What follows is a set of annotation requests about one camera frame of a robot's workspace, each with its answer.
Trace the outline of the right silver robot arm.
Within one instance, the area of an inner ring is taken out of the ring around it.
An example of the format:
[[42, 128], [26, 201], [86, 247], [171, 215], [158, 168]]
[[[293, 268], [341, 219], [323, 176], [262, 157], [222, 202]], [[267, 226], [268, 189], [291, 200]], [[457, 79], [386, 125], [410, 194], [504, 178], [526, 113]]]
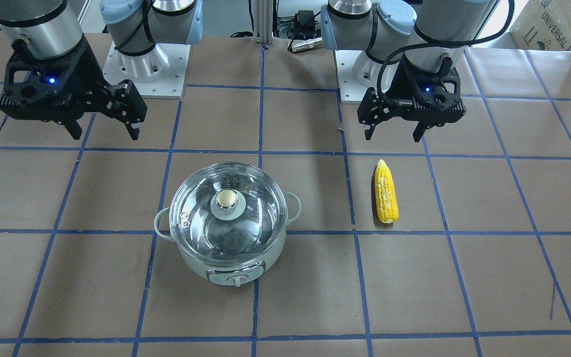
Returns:
[[135, 80], [170, 73], [164, 44], [200, 42], [202, 2], [103, 0], [100, 12], [126, 75], [117, 84], [105, 79], [66, 0], [0, 0], [0, 29], [13, 48], [0, 111], [16, 120], [55, 122], [75, 140], [82, 135], [79, 118], [102, 113], [137, 140], [147, 105]]

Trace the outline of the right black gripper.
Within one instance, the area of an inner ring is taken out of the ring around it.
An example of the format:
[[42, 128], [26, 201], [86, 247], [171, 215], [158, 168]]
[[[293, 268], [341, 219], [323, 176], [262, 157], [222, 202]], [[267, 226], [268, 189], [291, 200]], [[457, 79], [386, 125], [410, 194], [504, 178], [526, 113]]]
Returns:
[[82, 36], [69, 52], [51, 59], [31, 54], [23, 39], [12, 43], [6, 65], [0, 110], [17, 120], [43, 120], [62, 124], [74, 140], [82, 128], [78, 119], [96, 112], [119, 120], [132, 140], [138, 140], [147, 105], [131, 80], [110, 85]]

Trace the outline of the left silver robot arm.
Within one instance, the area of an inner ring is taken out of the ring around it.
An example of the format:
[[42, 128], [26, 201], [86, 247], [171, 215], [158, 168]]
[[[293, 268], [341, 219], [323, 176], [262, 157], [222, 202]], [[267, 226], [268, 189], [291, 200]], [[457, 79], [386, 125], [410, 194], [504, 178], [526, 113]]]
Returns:
[[356, 111], [366, 140], [392, 118], [425, 131], [458, 122], [466, 114], [456, 61], [466, 47], [497, 39], [509, 29], [515, 2], [495, 34], [480, 32], [496, 0], [424, 0], [415, 10], [403, 0], [330, 0], [320, 10], [323, 45], [360, 50], [374, 66]]

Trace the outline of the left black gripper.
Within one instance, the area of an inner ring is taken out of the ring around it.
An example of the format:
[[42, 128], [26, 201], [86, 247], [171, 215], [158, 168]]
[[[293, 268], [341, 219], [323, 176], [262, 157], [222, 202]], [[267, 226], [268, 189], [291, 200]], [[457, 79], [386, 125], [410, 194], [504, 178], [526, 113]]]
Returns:
[[383, 118], [401, 117], [418, 122], [412, 137], [420, 142], [425, 132], [434, 125], [444, 125], [460, 120], [466, 114], [461, 99], [460, 77], [448, 54], [438, 59], [439, 68], [426, 71], [418, 68], [403, 55], [385, 93], [387, 101], [382, 114], [381, 100], [374, 88], [365, 90], [356, 115], [364, 128], [365, 140], [371, 140]]

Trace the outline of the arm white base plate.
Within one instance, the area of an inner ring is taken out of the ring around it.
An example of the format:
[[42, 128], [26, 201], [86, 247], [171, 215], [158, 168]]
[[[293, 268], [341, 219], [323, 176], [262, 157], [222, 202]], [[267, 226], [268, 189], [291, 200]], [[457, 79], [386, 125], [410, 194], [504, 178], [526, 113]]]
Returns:
[[111, 84], [133, 81], [143, 98], [180, 100], [190, 49], [190, 45], [156, 44], [148, 54], [129, 57], [110, 47], [103, 74]]
[[367, 88], [376, 87], [381, 64], [356, 50], [335, 51], [335, 59], [341, 102], [359, 104]]

